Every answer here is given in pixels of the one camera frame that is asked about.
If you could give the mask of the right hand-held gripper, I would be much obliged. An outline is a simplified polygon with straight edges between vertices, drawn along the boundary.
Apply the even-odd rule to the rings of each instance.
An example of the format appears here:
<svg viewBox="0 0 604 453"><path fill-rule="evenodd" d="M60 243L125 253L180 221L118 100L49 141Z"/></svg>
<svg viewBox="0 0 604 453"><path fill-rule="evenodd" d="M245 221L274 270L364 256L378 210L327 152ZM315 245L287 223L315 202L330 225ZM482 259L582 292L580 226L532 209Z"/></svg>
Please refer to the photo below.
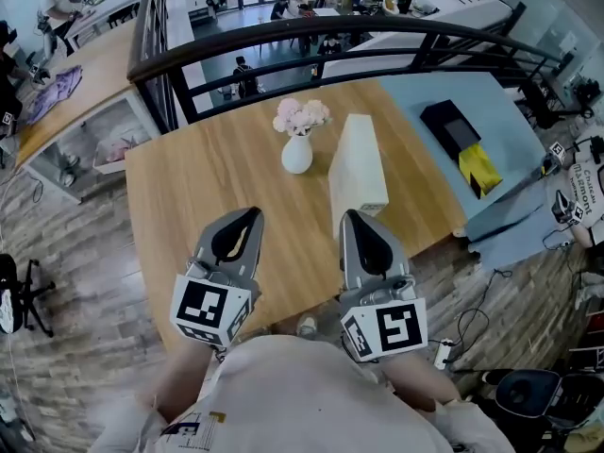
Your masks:
<svg viewBox="0 0 604 453"><path fill-rule="evenodd" d="M344 350L354 361L379 361L427 346L426 301L406 275L402 243L379 220L356 210L344 213L339 239L348 290L340 294ZM362 287L369 276L388 279Z"/></svg>

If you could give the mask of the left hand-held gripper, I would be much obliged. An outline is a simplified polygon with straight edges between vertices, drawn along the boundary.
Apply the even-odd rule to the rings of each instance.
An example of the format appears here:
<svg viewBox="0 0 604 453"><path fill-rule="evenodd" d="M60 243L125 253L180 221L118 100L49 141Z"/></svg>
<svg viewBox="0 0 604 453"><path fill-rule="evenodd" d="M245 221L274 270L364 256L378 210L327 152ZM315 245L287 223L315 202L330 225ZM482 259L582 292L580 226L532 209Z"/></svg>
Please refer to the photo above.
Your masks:
<svg viewBox="0 0 604 453"><path fill-rule="evenodd" d="M175 281L172 325L185 337L229 347L260 297L255 280L260 260L263 212L230 211L200 235L186 272Z"/></svg>

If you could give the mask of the long wooden desk white legs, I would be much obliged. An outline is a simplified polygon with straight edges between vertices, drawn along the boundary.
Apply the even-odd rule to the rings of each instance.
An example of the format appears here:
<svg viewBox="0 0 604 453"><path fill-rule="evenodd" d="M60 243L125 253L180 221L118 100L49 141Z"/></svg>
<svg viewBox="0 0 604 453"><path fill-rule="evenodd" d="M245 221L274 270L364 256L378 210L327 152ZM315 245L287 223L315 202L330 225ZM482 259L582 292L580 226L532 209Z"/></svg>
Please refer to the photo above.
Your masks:
<svg viewBox="0 0 604 453"><path fill-rule="evenodd" d="M18 132L17 172L27 171L41 180L46 190L54 190L79 204L81 197L61 184L58 166L42 154L46 148L120 101L128 103L149 138L160 136L142 93L126 76L131 46L136 42L135 26L134 20L119 25L55 66L53 74L79 66L82 79L68 99L55 105L36 124L26 125Z"/></svg>

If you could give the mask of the white ceramic vase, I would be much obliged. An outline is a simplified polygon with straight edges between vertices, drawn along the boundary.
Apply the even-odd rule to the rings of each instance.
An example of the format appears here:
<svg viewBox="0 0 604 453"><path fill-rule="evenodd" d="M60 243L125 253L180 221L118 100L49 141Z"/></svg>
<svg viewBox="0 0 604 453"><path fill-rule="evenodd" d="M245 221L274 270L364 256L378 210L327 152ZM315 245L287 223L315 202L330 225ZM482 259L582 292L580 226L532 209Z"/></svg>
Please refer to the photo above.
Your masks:
<svg viewBox="0 0 604 453"><path fill-rule="evenodd" d="M310 131L305 135L293 135L284 145L281 164L287 172L301 175L309 170L313 160L310 135Z"/></svg>

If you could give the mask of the wooden table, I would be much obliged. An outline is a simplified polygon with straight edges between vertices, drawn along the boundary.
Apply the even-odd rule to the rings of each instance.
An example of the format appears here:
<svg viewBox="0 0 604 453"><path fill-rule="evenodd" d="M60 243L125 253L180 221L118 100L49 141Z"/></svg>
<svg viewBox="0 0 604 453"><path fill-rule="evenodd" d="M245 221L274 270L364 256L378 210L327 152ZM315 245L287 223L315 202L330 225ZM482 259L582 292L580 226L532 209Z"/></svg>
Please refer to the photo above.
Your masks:
<svg viewBox="0 0 604 453"><path fill-rule="evenodd" d="M176 276L203 228L240 208L262 209L265 227L256 273L261 298L245 331L318 306L340 289L327 171L352 113L374 124L389 202L379 215L414 256L466 221L461 204L393 98L375 79L300 92L330 110L311 136L314 158L295 176L281 163L286 136L274 131L277 100L225 112L144 143L126 154L134 241L159 335L176 350L169 316Z"/></svg>

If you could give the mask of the pink flower bouquet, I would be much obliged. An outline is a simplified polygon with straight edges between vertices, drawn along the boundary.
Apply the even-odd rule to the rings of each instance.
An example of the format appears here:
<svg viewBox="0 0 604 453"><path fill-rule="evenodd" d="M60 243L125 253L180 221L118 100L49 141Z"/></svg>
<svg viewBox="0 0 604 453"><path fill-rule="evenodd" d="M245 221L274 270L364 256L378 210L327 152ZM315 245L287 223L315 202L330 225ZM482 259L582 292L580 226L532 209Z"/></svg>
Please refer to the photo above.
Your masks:
<svg viewBox="0 0 604 453"><path fill-rule="evenodd" d="M308 136L314 127L322 126L329 120L330 110L320 100L300 103L294 98L284 98L277 106L273 129L290 137Z"/></svg>

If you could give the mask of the white storage box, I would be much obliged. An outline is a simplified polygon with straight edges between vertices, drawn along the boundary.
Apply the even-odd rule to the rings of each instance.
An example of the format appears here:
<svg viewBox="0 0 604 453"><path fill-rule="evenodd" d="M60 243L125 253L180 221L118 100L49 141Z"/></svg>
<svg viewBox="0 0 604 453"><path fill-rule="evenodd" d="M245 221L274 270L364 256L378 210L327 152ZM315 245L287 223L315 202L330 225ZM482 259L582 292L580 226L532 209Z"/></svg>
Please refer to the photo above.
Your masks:
<svg viewBox="0 0 604 453"><path fill-rule="evenodd" d="M92 167L103 175L123 172L126 169L126 152L138 145L132 135L108 138L96 146Z"/></svg>

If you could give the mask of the person's white shirt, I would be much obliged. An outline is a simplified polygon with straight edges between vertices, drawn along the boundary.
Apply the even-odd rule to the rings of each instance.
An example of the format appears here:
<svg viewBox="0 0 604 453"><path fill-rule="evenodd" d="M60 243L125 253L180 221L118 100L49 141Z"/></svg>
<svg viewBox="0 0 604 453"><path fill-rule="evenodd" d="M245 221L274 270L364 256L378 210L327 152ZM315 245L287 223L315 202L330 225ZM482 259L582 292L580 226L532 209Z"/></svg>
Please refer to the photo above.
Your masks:
<svg viewBox="0 0 604 453"><path fill-rule="evenodd" d="M415 410L332 344L269 335L234 349L171 423L152 383L119 411L89 453L515 453L476 404Z"/></svg>

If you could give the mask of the person's left forearm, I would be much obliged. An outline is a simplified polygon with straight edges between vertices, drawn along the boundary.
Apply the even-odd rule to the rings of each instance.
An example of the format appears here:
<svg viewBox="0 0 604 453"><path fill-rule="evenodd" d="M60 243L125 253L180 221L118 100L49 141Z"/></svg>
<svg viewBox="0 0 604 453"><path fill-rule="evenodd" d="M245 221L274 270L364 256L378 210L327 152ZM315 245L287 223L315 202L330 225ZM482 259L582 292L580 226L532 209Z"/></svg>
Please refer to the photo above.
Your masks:
<svg viewBox="0 0 604 453"><path fill-rule="evenodd" d="M149 390L151 405L167 423L197 401L213 355L207 344L187 340L153 379Z"/></svg>

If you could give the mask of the person's grey shoe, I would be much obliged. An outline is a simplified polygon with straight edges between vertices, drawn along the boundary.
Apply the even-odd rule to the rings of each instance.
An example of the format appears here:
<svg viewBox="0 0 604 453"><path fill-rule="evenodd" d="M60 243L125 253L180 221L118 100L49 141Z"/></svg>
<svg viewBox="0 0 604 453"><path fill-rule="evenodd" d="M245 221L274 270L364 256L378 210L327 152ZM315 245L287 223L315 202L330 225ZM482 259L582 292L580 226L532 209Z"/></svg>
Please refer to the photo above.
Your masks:
<svg viewBox="0 0 604 453"><path fill-rule="evenodd" d="M314 340L318 333L318 321L312 314L303 314L298 319L295 335L302 339Z"/></svg>

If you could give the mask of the white power strip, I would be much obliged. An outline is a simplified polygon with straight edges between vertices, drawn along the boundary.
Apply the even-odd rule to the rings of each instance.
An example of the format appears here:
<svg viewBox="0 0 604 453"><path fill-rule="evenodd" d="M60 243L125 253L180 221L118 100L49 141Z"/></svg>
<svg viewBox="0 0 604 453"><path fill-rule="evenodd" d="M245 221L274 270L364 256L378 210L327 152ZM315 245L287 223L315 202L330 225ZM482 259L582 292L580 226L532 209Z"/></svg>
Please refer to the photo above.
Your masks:
<svg viewBox="0 0 604 453"><path fill-rule="evenodd" d="M444 370L448 364L449 354L455 343L449 339L435 341L437 349L434 358L434 366L439 370Z"/></svg>

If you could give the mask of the purple cloth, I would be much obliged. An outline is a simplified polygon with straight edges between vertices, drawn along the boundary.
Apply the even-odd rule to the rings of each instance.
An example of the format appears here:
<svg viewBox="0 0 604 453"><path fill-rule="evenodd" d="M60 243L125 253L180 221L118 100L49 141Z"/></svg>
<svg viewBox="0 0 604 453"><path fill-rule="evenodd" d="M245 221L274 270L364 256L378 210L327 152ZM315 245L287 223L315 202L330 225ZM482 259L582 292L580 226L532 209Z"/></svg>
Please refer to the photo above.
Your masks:
<svg viewBox="0 0 604 453"><path fill-rule="evenodd" d="M53 82L38 92L28 112L27 123L34 125L59 102L68 99L82 79L80 65L65 69L58 74Z"/></svg>

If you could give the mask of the light blue covered desk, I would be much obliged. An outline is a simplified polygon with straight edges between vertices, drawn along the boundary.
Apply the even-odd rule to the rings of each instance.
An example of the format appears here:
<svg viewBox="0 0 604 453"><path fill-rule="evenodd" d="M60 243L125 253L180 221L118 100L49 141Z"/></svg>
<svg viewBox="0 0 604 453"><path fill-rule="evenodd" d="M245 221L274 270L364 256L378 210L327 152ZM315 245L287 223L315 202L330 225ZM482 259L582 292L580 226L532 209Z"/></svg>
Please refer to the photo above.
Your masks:
<svg viewBox="0 0 604 453"><path fill-rule="evenodd" d="M465 214L468 249L486 269L507 269L565 241L556 229L540 168L545 148L504 89L487 73L386 76L384 90L409 120L444 174ZM476 198L453 160L420 118L428 106L450 100L480 136L480 145L502 177Z"/></svg>

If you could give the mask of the black metal railing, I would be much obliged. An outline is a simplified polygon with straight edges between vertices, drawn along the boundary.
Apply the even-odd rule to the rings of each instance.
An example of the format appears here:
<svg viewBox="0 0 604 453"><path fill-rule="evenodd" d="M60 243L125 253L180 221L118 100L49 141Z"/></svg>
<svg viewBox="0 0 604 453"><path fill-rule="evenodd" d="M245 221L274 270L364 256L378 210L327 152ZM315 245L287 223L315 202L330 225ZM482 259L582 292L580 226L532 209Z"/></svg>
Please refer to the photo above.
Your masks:
<svg viewBox="0 0 604 453"><path fill-rule="evenodd" d="M510 30L524 9L522 5L517 6L509 18L485 29L428 18L340 14L300 17L221 32L203 40L168 48L166 0L141 0L126 77L139 91L162 134L180 127L176 116L179 112L183 113L186 124L193 124L269 98L330 84L380 76L463 71L463 65L454 63L455 58L489 58L492 64L481 66L481 71L494 74L495 79L503 85L522 84L532 80L542 69L553 69L562 64L560 58L544 50L509 38ZM200 65L206 60L248 47L326 36L329 33L362 36L371 32L383 39L403 37L406 43L375 48L371 42L365 42L332 56L300 57L256 67L244 72L244 76L273 75L319 63L330 69L344 60L353 62L351 69L342 70L336 75L324 74L320 79L287 84L207 110L198 109L195 98L209 95L243 77L228 75L202 84L190 84L184 74L189 65Z"/></svg>

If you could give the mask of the black tripod stand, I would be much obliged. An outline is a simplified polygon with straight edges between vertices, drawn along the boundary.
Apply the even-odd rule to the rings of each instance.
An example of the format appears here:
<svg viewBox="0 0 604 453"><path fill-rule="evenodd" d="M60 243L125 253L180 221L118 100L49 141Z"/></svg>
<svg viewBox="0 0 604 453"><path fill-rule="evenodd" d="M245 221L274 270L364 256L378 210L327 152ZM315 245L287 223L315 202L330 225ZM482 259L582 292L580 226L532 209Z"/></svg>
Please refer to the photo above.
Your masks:
<svg viewBox="0 0 604 453"><path fill-rule="evenodd" d="M54 331L46 327L34 305L34 300L40 295L56 289L54 281L47 285L33 288L33 269L40 267L38 260L29 260L25 280L18 279L17 266L9 254L0 254L0 333L13 334L22 327L32 331L34 327L28 323L28 317L33 316L42 332L48 337L54 337Z"/></svg>

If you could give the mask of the black flat box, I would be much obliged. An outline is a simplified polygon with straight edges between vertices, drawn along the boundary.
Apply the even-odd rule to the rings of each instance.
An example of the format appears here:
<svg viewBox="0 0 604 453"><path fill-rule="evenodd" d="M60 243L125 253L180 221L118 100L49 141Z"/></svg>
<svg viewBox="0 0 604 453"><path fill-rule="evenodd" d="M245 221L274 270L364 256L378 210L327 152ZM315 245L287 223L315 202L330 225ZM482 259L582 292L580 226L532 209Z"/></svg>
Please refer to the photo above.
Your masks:
<svg viewBox="0 0 604 453"><path fill-rule="evenodd" d="M462 151L481 140L475 128L451 100L425 107L420 119L455 162L459 161Z"/></svg>

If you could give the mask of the person's right forearm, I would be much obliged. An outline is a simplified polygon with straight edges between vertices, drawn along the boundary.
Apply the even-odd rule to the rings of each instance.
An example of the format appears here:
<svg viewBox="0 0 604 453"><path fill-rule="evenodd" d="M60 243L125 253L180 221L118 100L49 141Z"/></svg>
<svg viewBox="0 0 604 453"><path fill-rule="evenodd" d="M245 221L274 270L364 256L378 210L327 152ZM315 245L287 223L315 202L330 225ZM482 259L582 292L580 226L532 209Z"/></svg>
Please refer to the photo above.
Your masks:
<svg viewBox="0 0 604 453"><path fill-rule="evenodd" d="M437 404L461 401L453 381L414 352L382 359L379 366L397 395L415 410L435 412Z"/></svg>

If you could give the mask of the black office chair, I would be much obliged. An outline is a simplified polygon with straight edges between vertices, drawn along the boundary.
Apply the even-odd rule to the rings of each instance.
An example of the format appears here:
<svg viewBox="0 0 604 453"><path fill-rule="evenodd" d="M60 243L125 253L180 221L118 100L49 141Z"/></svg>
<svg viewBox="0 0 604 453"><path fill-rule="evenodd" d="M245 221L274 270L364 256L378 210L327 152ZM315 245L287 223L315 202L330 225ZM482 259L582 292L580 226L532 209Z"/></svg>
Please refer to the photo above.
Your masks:
<svg viewBox="0 0 604 453"><path fill-rule="evenodd" d="M553 429L582 427L604 400L604 379L537 369L514 370L495 388L496 405L525 419L545 419Z"/></svg>
<svg viewBox="0 0 604 453"><path fill-rule="evenodd" d="M567 117L580 116L589 120L595 115L590 107L585 106L571 110L552 110L539 86L532 81L521 85L519 91L524 95L524 104L530 109L535 124L541 129L550 129Z"/></svg>

